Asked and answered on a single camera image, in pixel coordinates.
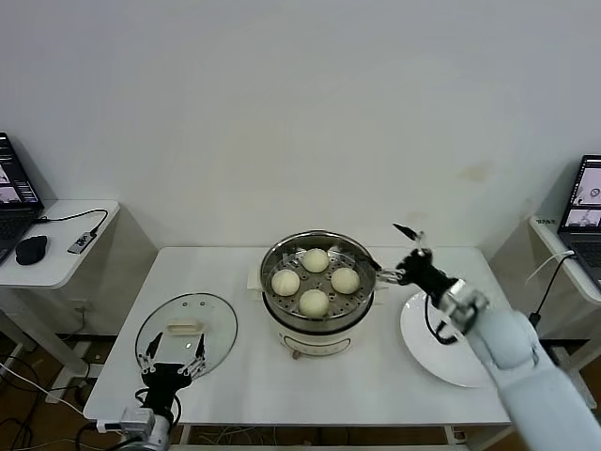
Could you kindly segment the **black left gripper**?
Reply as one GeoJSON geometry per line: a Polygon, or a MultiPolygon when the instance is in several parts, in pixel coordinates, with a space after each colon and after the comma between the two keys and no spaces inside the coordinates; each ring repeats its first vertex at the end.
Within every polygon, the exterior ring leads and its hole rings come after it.
{"type": "Polygon", "coordinates": [[[142,381],[146,386],[143,407],[161,416],[172,416],[172,406],[178,390],[192,384],[206,368],[205,334],[200,334],[192,359],[183,364],[155,364],[163,332],[159,332],[139,353],[142,381]]]}

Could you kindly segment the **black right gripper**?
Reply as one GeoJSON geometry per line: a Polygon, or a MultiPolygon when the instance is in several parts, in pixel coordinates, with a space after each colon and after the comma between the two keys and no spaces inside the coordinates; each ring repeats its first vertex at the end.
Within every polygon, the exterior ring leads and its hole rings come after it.
{"type": "Polygon", "coordinates": [[[396,265],[396,269],[384,268],[371,260],[369,265],[375,272],[376,280],[387,284],[416,285],[433,302],[439,302],[458,279],[433,265],[433,254],[425,244],[423,231],[397,223],[393,223],[393,227],[413,243],[413,249],[396,265]]]}

